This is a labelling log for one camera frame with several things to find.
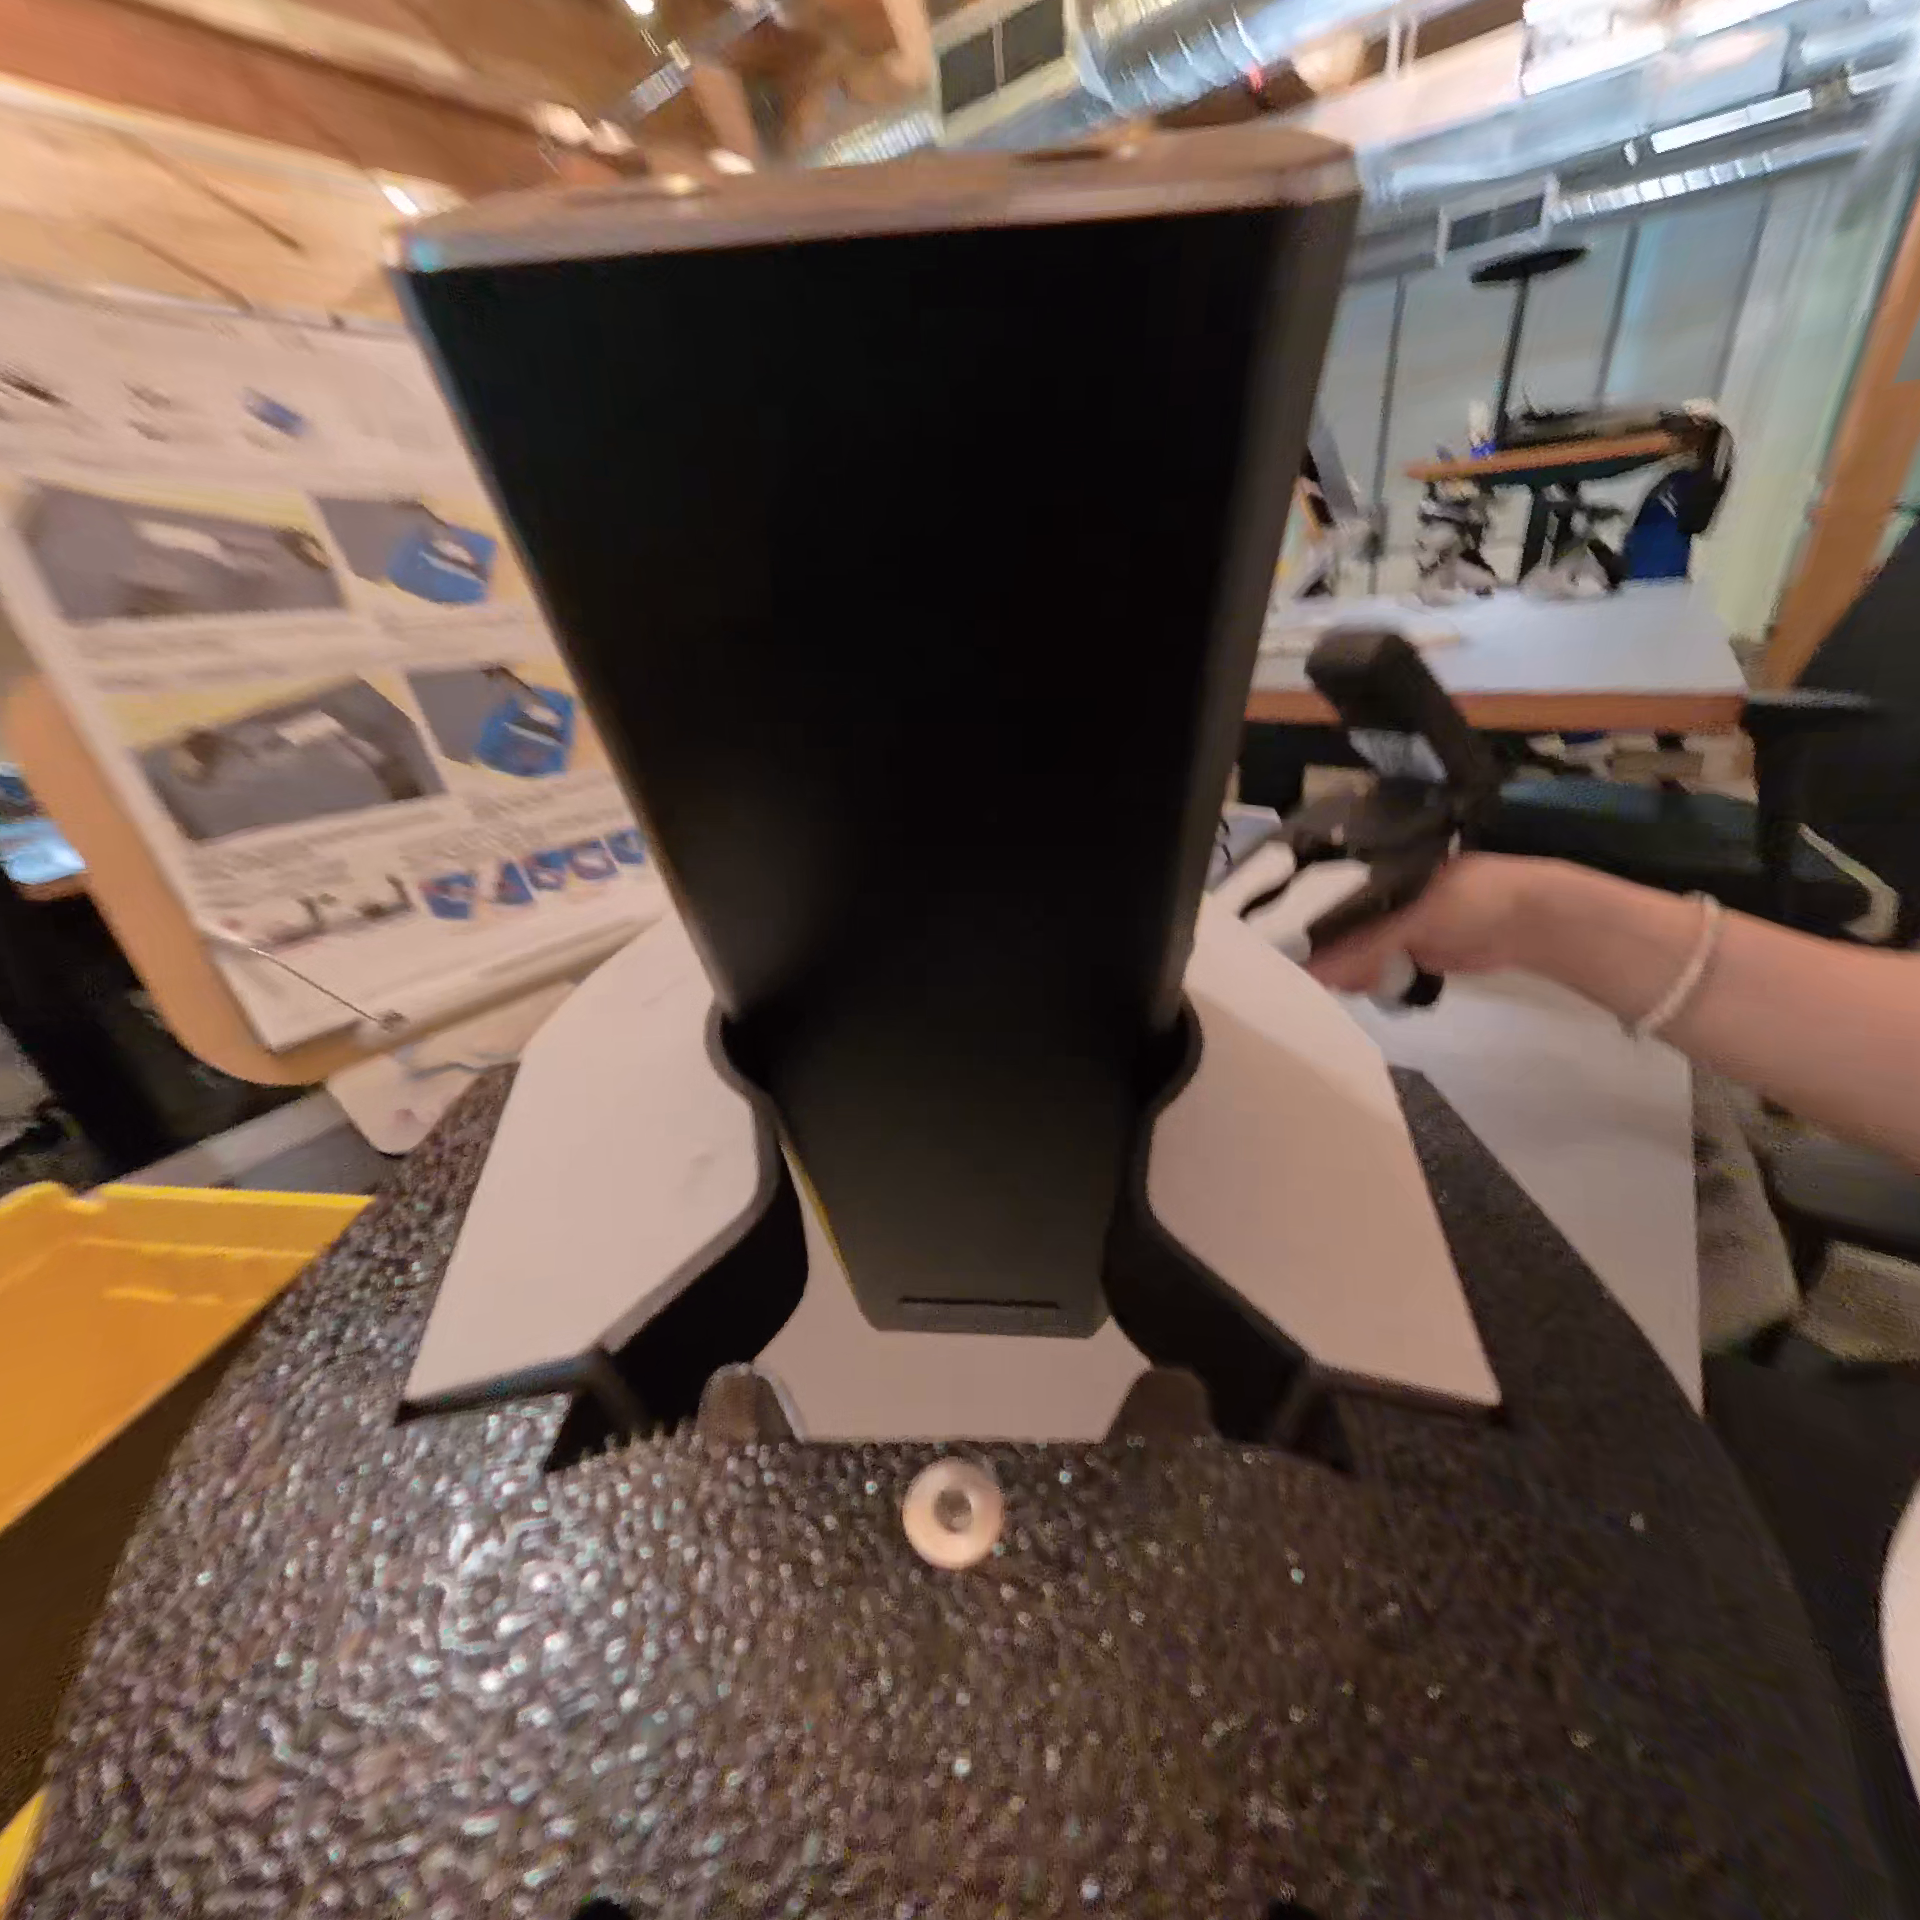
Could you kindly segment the black multi-port usb hub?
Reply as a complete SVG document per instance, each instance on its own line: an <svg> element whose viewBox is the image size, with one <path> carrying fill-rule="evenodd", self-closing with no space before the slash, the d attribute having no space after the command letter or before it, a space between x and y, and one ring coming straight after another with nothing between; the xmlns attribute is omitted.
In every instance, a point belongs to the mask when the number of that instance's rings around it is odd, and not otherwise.
<svg viewBox="0 0 1920 1920"><path fill-rule="evenodd" d="M391 277L868 1320L1087 1337L1359 205L1276 122L491 199Z"/></svg>

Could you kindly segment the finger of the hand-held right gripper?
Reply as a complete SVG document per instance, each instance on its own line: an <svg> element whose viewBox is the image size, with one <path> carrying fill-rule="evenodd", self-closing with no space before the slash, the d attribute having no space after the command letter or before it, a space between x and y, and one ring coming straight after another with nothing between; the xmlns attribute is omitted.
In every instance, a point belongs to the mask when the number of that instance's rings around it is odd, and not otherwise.
<svg viewBox="0 0 1920 1920"><path fill-rule="evenodd" d="M1251 894L1243 924L1285 961L1308 962L1383 914L1386 894L1369 864L1311 863Z"/></svg>
<svg viewBox="0 0 1920 1920"><path fill-rule="evenodd" d="M1317 908L1304 872L1291 845L1268 839L1208 890L1208 914L1241 924L1309 924Z"/></svg>

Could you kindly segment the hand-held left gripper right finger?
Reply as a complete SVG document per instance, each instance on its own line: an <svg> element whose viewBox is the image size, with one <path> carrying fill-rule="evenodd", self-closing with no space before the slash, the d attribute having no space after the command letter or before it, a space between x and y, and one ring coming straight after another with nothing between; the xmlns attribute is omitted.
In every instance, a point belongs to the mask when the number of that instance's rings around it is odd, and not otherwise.
<svg viewBox="0 0 1920 1920"><path fill-rule="evenodd" d="M1501 1389L1380 1046L1204 906L1101 1285L1223 1441L1294 1447L1356 1396L1493 1422Z"/></svg>

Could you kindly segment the instruction sheet on wooden stand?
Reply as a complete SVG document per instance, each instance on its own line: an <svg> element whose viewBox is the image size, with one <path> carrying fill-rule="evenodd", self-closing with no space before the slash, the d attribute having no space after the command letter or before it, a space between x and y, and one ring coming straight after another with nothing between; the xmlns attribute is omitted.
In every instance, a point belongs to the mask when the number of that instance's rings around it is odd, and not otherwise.
<svg viewBox="0 0 1920 1920"><path fill-rule="evenodd" d="M661 886L648 880L636 921L587 924L520 956L462 959L425 986L403 991L395 1010L338 1002L318 1037L267 1049L218 965L218 936L186 911L103 756L42 670L28 668L5 695L4 730L28 789L82 858L84 893L157 1021L187 1055L238 1083L320 1087L403 1044L423 1044L558 983L577 983L664 914Z"/></svg>

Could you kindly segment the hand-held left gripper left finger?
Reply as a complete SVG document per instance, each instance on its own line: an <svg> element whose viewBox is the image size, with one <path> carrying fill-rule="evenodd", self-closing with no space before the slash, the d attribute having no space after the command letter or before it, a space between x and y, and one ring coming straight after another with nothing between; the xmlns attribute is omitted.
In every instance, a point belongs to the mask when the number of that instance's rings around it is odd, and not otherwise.
<svg viewBox="0 0 1920 1920"><path fill-rule="evenodd" d="M677 1429L804 1303L804 1202L725 1057L706 968L664 919L527 1043L445 1259L408 1420L584 1401Z"/></svg>

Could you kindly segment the person's right forearm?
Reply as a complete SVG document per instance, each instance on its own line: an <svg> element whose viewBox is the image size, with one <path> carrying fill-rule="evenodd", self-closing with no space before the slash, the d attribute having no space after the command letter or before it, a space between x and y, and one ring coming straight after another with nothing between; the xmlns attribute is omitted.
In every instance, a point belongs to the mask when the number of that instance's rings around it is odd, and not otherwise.
<svg viewBox="0 0 1920 1920"><path fill-rule="evenodd" d="M1918 1165L1918 961L1685 900L1690 944L1640 1022L1787 1114Z"/></svg>

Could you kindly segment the person's right hand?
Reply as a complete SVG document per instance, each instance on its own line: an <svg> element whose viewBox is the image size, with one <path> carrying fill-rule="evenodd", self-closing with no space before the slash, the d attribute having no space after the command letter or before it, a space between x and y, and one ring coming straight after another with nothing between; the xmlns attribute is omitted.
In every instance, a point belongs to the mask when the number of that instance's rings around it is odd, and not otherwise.
<svg viewBox="0 0 1920 1920"><path fill-rule="evenodd" d="M1636 1025L1681 968L1690 924L1678 898L1616 877L1558 860L1464 854L1409 906L1315 948L1305 968L1334 992L1357 997L1381 997L1399 959L1435 977L1523 975Z"/></svg>

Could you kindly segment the black office chair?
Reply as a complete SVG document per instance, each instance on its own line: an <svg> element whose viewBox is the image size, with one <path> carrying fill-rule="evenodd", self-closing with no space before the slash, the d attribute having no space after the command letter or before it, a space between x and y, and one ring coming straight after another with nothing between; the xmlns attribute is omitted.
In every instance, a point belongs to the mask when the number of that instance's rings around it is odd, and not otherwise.
<svg viewBox="0 0 1920 1920"><path fill-rule="evenodd" d="M1878 1633L1916 1486L1916 1172L1703 1078L1691 1094L1705 1412L1836 1676L1885 1864L1916 1885L1918 1812Z"/></svg>
<svg viewBox="0 0 1920 1920"><path fill-rule="evenodd" d="M1786 691L1743 708L1766 916L1862 946L1918 923L1918 525Z"/></svg>

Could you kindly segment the yellow plastic bin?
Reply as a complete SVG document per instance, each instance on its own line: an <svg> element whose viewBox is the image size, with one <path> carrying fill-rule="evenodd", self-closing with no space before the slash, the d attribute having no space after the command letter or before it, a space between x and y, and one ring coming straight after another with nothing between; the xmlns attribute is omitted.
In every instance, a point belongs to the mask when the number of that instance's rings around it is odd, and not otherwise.
<svg viewBox="0 0 1920 1920"><path fill-rule="evenodd" d="M4 1199L4 1870L156 1485L264 1312L365 1206L124 1182Z"/></svg>

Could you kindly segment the wooden post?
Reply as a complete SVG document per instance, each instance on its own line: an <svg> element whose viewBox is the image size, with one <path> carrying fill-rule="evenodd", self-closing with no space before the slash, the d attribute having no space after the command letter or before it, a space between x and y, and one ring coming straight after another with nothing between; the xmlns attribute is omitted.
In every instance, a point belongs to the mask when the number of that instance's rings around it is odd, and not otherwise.
<svg viewBox="0 0 1920 1920"><path fill-rule="evenodd" d="M1884 277L1805 538L1766 639L1764 691L1796 685L1875 568L1918 444L1918 209Z"/></svg>

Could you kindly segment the printed instruction sheet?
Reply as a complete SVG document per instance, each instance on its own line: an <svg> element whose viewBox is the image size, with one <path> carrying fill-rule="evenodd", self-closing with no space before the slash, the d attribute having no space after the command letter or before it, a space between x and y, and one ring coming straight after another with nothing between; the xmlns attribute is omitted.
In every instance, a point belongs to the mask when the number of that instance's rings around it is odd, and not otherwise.
<svg viewBox="0 0 1920 1920"><path fill-rule="evenodd" d="M270 1053L664 890L412 336L4 278L4 616Z"/></svg>

